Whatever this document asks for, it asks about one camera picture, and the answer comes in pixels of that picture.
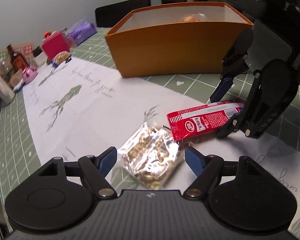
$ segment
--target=metal pin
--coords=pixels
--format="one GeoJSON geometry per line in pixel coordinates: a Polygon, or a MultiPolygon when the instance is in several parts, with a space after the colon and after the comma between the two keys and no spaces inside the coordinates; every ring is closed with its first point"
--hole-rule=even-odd
{"type": "Polygon", "coordinates": [[[114,193],[114,191],[110,188],[102,188],[98,193],[100,196],[109,197],[114,193]]]}
{"type": "Polygon", "coordinates": [[[189,197],[199,197],[201,195],[201,190],[199,190],[197,188],[191,188],[191,189],[187,190],[186,194],[189,197]]]}

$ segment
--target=green tablecloth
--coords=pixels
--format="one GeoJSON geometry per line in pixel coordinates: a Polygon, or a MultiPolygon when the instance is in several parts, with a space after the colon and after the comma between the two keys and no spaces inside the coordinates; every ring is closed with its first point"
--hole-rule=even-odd
{"type": "MultiPolygon", "coordinates": [[[[72,55],[116,68],[104,39],[108,28],[72,49],[72,55]]],[[[142,77],[167,89],[207,103],[217,87],[219,74],[185,74],[142,77]]],[[[248,97],[253,82],[252,73],[241,74],[223,100],[248,97]]],[[[267,130],[286,144],[300,151],[300,88],[297,96],[280,118],[267,130]]],[[[23,93],[18,93],[12,103],[2,108],[0,115],[0,196],[2,206],[11,190],[41,166],[27,122],[23,93]]]]}

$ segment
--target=red snack packet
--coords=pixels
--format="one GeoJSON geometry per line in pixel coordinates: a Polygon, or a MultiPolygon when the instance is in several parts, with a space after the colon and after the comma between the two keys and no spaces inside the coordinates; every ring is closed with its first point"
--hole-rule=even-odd
{"type": "Polygon", "coordinates": [[[243,109],[240,99],[196,106],[167,114],[175,141],[208,133],[223,126],[243,109]]]}

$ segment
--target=shiny plastic wrapper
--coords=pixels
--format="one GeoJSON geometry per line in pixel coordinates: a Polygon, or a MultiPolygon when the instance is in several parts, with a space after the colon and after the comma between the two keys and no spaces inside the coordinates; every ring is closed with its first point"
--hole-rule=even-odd
{"type": "Polygon", "coordinates": [[[190,14],[186,17],[183,17],[181,22],[187,23],[187,22],[206,22],[208,21],[208,18],[204,13],[198,13],[198,14],[190,14]]]}
{"type": "Polygon", "coordinates": [[[175,167],[184,160],[181,142],[175,142],[171,131],[162,126],[149,126],[145,121],[118,149],[122,165],[142,184],[159,190],[175,167]]]}

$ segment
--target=purple tissue pack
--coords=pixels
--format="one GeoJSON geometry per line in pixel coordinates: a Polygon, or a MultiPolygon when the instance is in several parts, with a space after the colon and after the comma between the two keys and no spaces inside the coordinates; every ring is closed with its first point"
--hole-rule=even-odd
{"type": "Polygon", "coordinates": [[[78,22],[77,24],[72,26],[69,30],[67,30],[66,37],[73,38],[74,42],[78,46],[96,33],[97,33],[97,29],[95,28],[93,23],[78,22]]]}

